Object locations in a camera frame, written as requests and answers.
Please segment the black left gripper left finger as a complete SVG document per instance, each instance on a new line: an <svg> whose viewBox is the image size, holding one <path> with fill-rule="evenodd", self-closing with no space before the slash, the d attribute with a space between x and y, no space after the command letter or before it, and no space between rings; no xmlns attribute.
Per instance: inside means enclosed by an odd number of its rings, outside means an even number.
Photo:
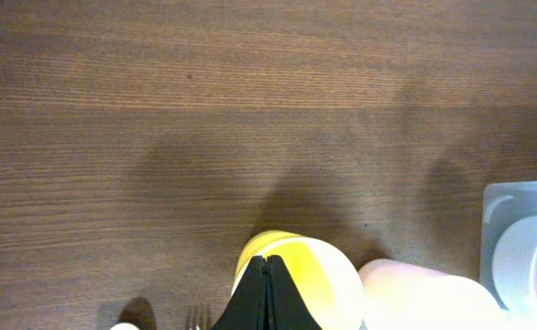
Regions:
<svg viewBox="0 0 537 330"><path fill-rule="evenodd" d="M267 262L253 257L212 330L263 330L267 308Z"/></svg>

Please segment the white plastic bowl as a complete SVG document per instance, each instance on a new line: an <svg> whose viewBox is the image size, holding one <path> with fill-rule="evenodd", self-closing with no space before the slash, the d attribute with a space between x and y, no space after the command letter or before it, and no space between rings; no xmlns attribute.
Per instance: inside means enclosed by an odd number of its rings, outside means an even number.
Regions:
<svg viewBox="0 0 537 330"><path fill-rule="evenodd" d="M500 237L492 259L492 277L499 298L512 313L531 320L532 257L537 246L537 215L512 224Z"/></svg>

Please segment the yellow plastic cup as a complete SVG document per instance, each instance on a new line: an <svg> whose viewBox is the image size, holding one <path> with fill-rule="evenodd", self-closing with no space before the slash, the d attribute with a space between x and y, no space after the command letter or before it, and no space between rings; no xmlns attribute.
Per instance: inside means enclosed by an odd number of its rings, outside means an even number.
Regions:
<svg viewBox="0 0 537 330"><path fill-rule="evenodd" d="M351 261L337 247L290 232L269 230L244 246L236 267L235 295L249 261L278 255L317 324L326 330L365 329L365 297Z"/></svg>

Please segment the pink plastic cup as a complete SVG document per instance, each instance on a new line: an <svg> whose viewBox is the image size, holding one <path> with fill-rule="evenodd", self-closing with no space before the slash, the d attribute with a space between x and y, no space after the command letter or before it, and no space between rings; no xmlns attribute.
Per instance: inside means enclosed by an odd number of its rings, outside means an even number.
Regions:
<svg viewBox="0 0 537 330"><path fill-rule="evenodd" d="M466 277L375 259L358 272L369 329L500 329L504 317L482 285Z"/></svg>

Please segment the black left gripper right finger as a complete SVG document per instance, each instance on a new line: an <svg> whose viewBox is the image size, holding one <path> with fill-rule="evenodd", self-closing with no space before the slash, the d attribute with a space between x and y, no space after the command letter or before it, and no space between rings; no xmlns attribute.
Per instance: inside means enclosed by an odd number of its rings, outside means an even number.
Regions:
<svg viewBox="0 0 537 330"><path fill-rule="evenodd" d="M267 258L266 275L266 329L322 329L309 312L282 257Z"/></svg>

